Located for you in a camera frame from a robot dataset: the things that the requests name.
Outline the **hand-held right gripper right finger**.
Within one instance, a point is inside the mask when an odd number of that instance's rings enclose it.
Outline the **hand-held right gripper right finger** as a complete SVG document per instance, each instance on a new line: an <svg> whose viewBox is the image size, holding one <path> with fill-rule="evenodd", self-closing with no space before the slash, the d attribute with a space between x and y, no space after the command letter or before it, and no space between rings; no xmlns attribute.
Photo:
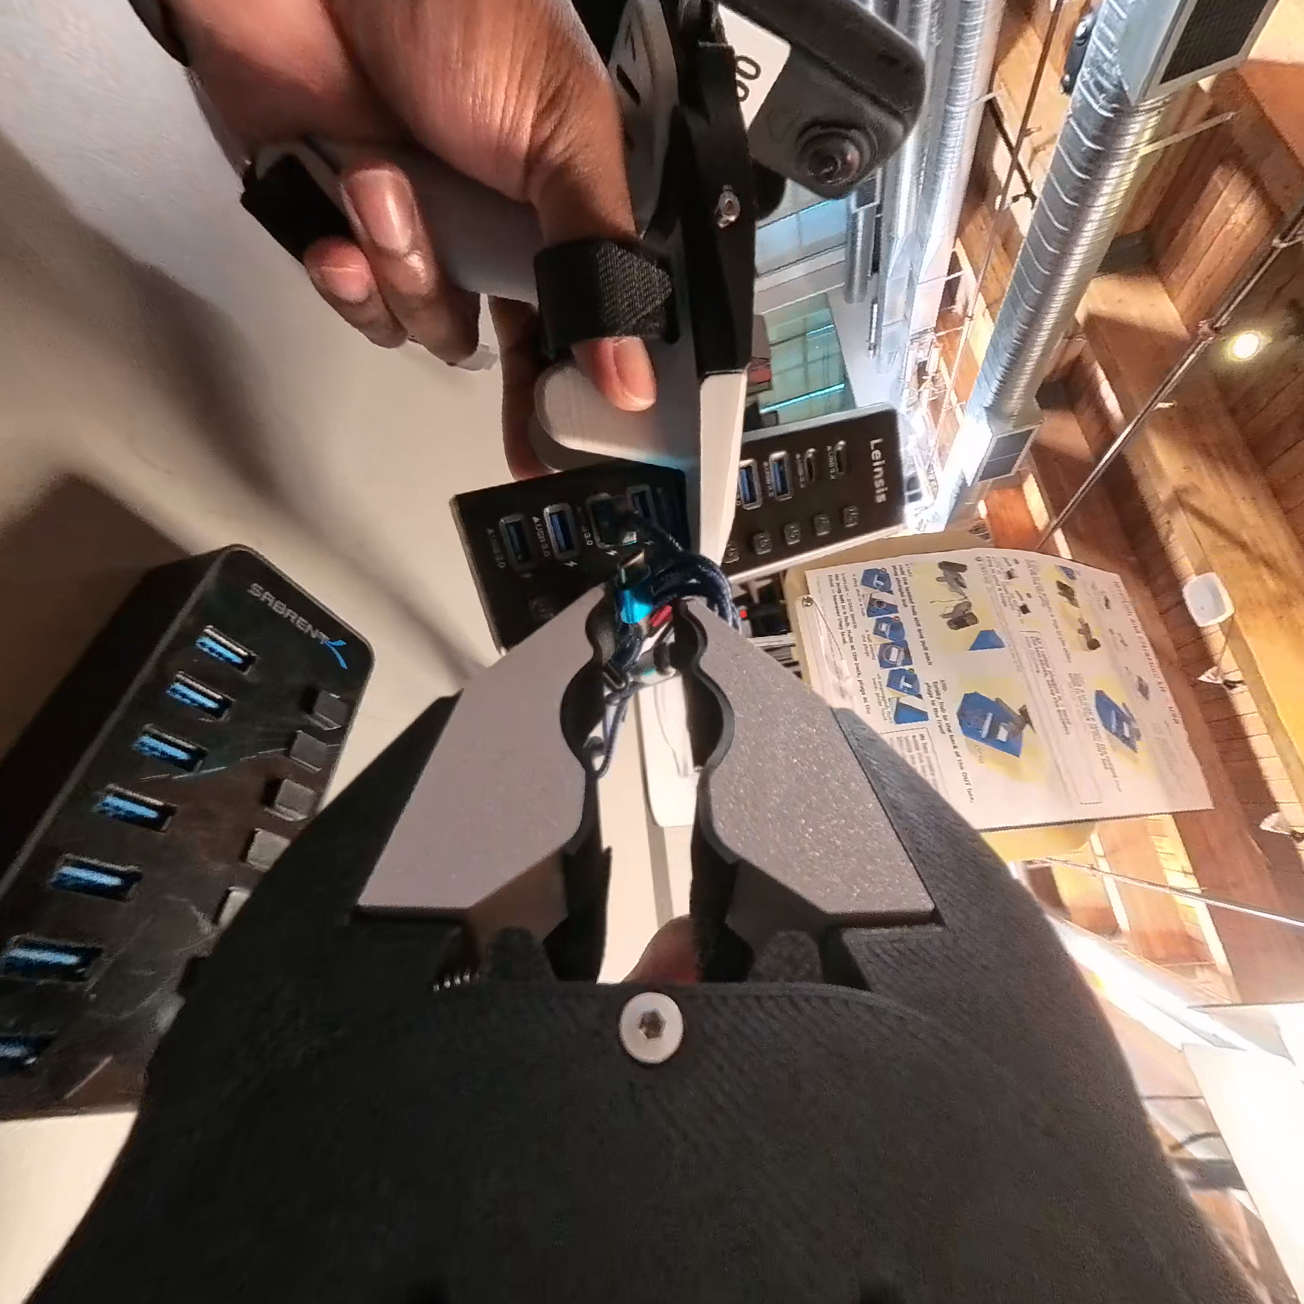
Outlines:
<svg viewBox="0 0 1304 1304"><path fill-rule="evenodd" d="M837 712L701 599L676 610L703 930L920 924L935 899Z"/></svg>

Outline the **person's right hand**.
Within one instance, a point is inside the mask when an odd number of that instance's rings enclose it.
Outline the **person's right hand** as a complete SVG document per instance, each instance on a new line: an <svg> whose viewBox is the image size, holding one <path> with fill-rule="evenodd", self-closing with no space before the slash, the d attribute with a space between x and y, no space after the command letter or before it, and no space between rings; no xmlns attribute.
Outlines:
<svg viewBox="0 0 1304 1304"><path fill-rule="evenodd" d="M675 915L661 924L623 982L654 989L701 982L695 920L690 915Z"/></svg>

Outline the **person's left hand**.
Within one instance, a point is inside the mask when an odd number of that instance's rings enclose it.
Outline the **person's left hand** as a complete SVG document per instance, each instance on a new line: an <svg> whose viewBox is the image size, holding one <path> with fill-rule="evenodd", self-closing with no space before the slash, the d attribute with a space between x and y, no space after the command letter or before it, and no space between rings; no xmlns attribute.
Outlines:
<svg viewBox="0 0 1304 1304"><path fill-rule="evenodd" d="M623 121L571 2L172 2L191 70L246 149L401 140L531 203L548 247L632 239ZM344 172L349 237L305 254L318 293L375 346L466 363L482 302L432 250L410 179Z"/></svg>

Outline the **duct vent grille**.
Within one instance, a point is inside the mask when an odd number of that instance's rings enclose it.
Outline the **duct vent grille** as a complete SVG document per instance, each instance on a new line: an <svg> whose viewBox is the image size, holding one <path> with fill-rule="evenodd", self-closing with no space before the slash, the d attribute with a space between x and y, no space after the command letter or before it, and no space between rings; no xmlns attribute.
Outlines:
<svg viewBox="0 0 1304 1304"><path fill-rule="evenodd" d="M976 420L961 436L961 470L968 486L1002 482L1011 476L1039 433L1039 422L988 422Z"/></svg>
<svg viewBox="0 0 1304 1304"><path fill-rule="evenodd" d="M1149 89L1174 89L1245 60L1274 2L1183 2L1161 45Z"/></svg>

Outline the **slim silver ventilation duct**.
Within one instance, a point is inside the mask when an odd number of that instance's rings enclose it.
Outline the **slim silver ventilation duct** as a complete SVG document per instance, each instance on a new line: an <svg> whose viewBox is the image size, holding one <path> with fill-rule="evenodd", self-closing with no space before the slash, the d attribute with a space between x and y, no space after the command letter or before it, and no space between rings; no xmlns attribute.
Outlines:
<svg viewBox="0 0 1304 1304"><path fill-rule="evenodd" d="M958 232L1005 2L899 2L896 24L925 63L925 101L889 161L874 284L879 350L931 328Z"/></svg>

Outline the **metal ceiling rod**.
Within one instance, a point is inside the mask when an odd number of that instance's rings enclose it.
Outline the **metal ceiling rod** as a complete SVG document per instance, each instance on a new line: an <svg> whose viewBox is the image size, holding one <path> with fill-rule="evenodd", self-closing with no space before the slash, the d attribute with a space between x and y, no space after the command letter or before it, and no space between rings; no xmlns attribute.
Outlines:
<svg viewBox="0 0 1304 1304"><path fill-rule="evenodd" d="M1040 532L1037 551L1042 551L1053 542L1053 535L1073 517L1085 500L1097 490L1109 468L1122 456L1131 441L1142 433L1152 415L1155 415L1165 401L1176 392L1187 375L1202 362L1202 358L1221 342L1224 328L1232 324L1243 302L1276 266L1278 257L1302 241L1302 195L1295 206L1288 208L1286 218L1280 220L1272 237L1264 239L1254 259L1250 259L1232 289L1217 299L1212 312L1200 319L1197 331L1192 335L1185 353L1178 354L1174 366L1168 368L1165 378L1149 392L1148 401L1134 413L1134 416L1113 435L1111 443L1091 464L1091 470L1083 483L1068 500L1068 505L1059 509Z"/></svg>

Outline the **large black usb hub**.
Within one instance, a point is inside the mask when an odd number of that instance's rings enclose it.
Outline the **large black usb hub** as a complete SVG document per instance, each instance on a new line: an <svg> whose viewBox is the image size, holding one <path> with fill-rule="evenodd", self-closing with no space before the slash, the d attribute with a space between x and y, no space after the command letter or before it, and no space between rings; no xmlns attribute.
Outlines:
<svg viewBox="0 0 1304 1304"><path fill-rule="evenodd" d="M372 650L245 546L146 572L3 760L3 1122L134 1108L318 814Z"/></svg>

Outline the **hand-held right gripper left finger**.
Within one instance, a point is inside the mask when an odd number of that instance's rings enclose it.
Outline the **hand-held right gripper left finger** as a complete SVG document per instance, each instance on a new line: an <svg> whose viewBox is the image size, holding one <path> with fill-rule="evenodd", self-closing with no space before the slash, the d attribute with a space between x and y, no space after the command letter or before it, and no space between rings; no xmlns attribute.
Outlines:
<svg viewBox="0 0 1304 1304"><path fill-rule="evenodd" d="M586 742L604 718L602 585L516 645L457 699L359 896L375 915L466 930L554 930L567 859L594 821Z"/></svg>

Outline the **wide silver ventilation duct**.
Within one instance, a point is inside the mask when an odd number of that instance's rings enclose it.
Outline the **wide silver ventilation duct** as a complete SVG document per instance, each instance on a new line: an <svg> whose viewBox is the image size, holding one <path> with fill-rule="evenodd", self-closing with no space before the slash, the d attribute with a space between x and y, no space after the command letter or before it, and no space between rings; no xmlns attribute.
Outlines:
<svg viewBox="0 0 1304 1304"><path fill-rule="evenodd" d="M1017 422L1068 335L1122 221L1155 140L1168 95L1130 81L1149 57L1153 2L1101 2L1068 119L1011 282L998 310L968 416Z"/></svg>

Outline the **short black usb hub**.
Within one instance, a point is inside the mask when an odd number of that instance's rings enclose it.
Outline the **short black usb hub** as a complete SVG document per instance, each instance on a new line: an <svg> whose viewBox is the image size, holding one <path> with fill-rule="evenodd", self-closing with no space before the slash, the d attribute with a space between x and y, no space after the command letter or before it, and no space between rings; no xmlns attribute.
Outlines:
<svg viewBox="0 0 1304 1304"><path fill-rule="evenodd" d="M690 546L682 470L606 462L451 500L482 610L499 650L513 650L641 546L632 517Z"/></svg>

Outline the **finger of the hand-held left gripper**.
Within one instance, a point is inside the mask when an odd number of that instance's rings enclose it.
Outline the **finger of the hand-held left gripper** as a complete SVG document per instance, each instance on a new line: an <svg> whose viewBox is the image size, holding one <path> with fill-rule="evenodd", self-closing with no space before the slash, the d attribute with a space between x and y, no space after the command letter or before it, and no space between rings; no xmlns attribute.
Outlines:
<svg viewBox="0 0 1304 1304"><path fill-rule="evenodd" d="M710 375L698 389L698 553L723 564L736 514L748 375Z"/></svg>

